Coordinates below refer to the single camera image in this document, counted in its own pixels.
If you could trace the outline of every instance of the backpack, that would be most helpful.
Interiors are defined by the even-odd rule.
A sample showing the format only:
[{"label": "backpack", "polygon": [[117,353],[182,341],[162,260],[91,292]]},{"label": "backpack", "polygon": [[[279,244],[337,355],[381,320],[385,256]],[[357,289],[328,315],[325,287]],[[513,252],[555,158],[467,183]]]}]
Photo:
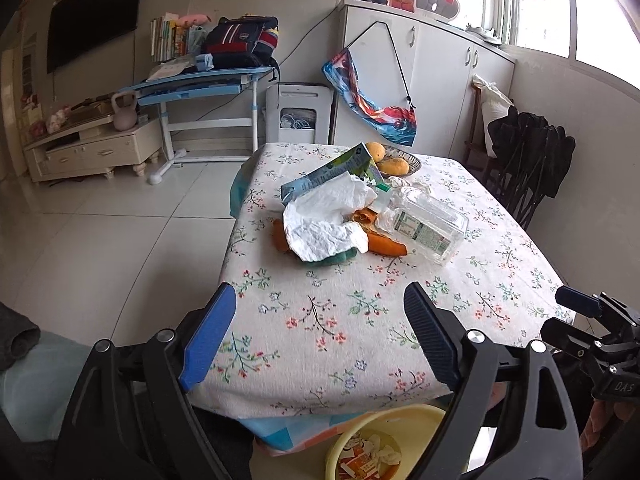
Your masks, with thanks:
[{"label": "backpack", "polygon": [[274,16],[220,18],[204,40],[203,54],[213,56],[213,67],[275,66],[271,57],[278,44],[278,19]]}]

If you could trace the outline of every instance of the wall-mounted tv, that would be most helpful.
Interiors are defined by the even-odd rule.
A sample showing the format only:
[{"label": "wall-mounted tv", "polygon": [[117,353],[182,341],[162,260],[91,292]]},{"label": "wall-mounted tv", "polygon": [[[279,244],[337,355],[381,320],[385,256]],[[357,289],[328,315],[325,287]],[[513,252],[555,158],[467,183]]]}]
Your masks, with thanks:
[{"label": "wall-mounted tv", "polygon": [[61,0],[49,19],[47,73],[136,30],[139,0]]}]

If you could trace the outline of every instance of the floral tablecloth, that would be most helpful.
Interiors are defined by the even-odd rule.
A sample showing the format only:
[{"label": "floral tablecloth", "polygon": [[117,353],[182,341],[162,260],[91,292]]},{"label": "floral tablecloth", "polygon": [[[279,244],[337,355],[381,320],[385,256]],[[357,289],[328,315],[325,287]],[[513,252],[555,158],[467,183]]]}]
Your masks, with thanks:
[{"label": "floral tablecloth", "polygon": [[444,267],[412,254],[373,253],[331,267],[307,267],[271,242],[282,217],[280,186],[348,148],[267,144],[233,229],[220,275],[236,289],[236,316],[197,406],[233,418],[355,413],[446,394],[404,315],[402,294],[419,282],[466,329],[525,345],[550,316],[561,285],[526,233],[462,166],[418,155],[409,181],[469,218],[466,239]]}]

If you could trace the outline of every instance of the kettlebell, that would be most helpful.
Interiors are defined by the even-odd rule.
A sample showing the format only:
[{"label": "kettlebell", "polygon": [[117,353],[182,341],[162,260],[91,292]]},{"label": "kettlebell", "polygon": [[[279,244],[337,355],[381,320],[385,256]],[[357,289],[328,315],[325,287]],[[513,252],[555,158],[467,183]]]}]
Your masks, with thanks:
[{"label": "kettlebell", "polygon": [[[118,97],[123,97],[125,95],[133,96],[133,101],[129,106],[118,106],[116,99]],[[136,97],[136,93],[129,92],[121,92],[119,94],[114,94],[111,96],[111,106],[113,107],[113,127],[119,132],[123,132],[124,130],[129,130],[133,128],[138,122],[138,114],[136,113],[136,105],[138,104],[138,98]]]}]

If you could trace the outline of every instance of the drawer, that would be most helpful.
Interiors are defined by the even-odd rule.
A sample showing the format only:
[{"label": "drawer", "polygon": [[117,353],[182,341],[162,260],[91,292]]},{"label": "drawer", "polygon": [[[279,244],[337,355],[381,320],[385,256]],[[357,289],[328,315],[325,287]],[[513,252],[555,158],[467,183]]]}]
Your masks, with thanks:
[{"label": "drawer", "polygon": [[138,163],[133,136],[99,140],[81,147],[86,168],[110,168]]},{"label": "drawer", "polygon": [[46,163],[48,173],[65,173],[65,171],[81,170],[84,167],[78,146],[47,153]]}]

